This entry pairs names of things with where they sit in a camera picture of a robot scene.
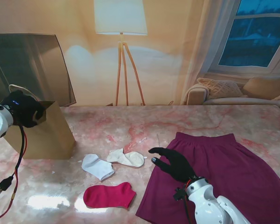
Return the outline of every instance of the brown paper bag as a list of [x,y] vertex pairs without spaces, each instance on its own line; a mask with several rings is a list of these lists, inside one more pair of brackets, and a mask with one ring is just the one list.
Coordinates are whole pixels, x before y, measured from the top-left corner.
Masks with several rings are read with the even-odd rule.
[[[27,150],[24,159],[64,160],[72,154],[75,139],[71,133],[58,103],[53,101],[41,102],[46,108],[46,121],[25,128]],[[4,138],[19,153],[21,150],[21,132],[19,127],[12,126]]]

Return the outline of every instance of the maroon skirt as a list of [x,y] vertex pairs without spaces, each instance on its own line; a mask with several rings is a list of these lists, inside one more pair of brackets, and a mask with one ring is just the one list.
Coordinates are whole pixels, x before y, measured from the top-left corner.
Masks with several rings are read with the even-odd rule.
[[[195,137],[177,133],[168,145],[183,154],[198,176],[227,197],[252,224],[280,224],[280,178],[261,158],[237,143],[233,134]],[[153,224],[187,224],[183,201],[175,189],[183,184],[155,167],[136,216]],[[192,222],[195,205],[188,202]]]

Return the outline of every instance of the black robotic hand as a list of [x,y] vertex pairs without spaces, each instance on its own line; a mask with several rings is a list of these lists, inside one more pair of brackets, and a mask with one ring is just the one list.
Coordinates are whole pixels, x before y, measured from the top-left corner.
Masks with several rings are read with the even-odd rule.
[[169,160],[170,165],[155,157],[151,159],[156,166],[170,174],[175,180],[186,183],[189,179],[197,177],[187,159],[179,152],[168,148],[155,147],[150,149],[149,153],[164,155]]
[[45,116],[45,107],[31,96],[16,90],[11,92],[1,105],[7,105],[14,118],[14,125],[21,124],[24,127],[34,127],[40,118]]

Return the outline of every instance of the floor lamp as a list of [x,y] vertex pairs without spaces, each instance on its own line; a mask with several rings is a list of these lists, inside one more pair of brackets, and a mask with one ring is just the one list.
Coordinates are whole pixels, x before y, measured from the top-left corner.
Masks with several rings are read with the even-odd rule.
[[119,35],[118,43],[118,73],[115,105],[118,105],[121,57],[124,66],[126,105],[128,101],[126,57],[124,49],[132,63],[139,88],[142,105],[145,105],[142,89],[135,62],[129,50],[124,35],[147,35],[144,7],[142,0],[94,0],[95,30],[97,34]]

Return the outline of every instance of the table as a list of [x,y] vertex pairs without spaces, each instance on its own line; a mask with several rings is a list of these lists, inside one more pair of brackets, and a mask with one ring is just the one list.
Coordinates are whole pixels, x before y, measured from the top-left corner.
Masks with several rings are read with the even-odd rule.
[[[23,160],[16,198],[0,224],[146,224],[135,213],[154,168],[147,151],[166,147],[176,132],[194,136],[234,133],[239,143],[280,177],[280,109],[273,105],[66,107],[62,111],[77,141],[72,158]],[[104,160],[110,150],[118,148],[147,156],[145,164],[141,168],[113,164],[115,174],[103,182],[82,170],[86,154],[95,153]],[[1,139],[0,181],[13,172],[17,158]],[[128,210],[85,206],[83,193],[88,187],[122,182],[130,182],[137,192]],[[0,195],[0,214],[7,208],[14,184]]]

